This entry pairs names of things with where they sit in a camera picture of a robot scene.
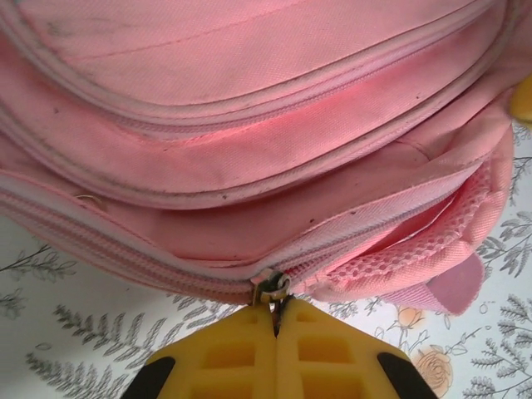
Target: backpack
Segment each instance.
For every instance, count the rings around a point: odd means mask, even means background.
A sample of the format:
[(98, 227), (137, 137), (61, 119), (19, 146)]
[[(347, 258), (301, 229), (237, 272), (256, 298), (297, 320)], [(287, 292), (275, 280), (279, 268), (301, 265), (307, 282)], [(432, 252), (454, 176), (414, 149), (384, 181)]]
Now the backpack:
[(462, 313), (531, 4), (0, 2), (0, 210), (167, 292)]

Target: zipper pull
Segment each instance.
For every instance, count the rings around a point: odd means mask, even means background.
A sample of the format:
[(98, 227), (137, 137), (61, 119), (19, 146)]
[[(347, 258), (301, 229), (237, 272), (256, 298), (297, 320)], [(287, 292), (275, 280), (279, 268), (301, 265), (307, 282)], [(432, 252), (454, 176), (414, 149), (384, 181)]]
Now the zipper pull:
[(252, 305), (279, 304), (288, 296), (290, 277), (283, 272), (265, 268), (257, 276), (251, 278), (251, 283), (254, 285)]

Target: white patterned surface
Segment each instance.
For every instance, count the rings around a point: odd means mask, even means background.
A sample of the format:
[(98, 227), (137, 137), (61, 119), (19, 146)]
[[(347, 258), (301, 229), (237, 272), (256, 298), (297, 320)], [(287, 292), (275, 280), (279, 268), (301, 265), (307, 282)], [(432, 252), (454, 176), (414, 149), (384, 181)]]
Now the white patterned surface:
[[(532, 398), (532, 140), (517, 129), (505, 214), (479, 248), (488, 279), (467, 313), (378, 299), (317, 304), (409, 353), (438, 397)], [(115, 280), (0, 219), (0, 397), (115, 399), (157, 348), (235, 307)]]

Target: yellow object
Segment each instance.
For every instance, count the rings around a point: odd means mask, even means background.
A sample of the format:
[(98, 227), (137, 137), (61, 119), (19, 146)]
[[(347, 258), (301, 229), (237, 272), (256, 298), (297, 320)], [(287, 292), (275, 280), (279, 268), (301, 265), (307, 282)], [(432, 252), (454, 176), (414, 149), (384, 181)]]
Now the yellow object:
[(261, 304), (161, 349), (122, 399), (436, 398), (397, 348), (303, 300), (280, 317), (277, 337)]
[(510, 114), (532, 130), (532, 75), (515, 89), (510, 102)]

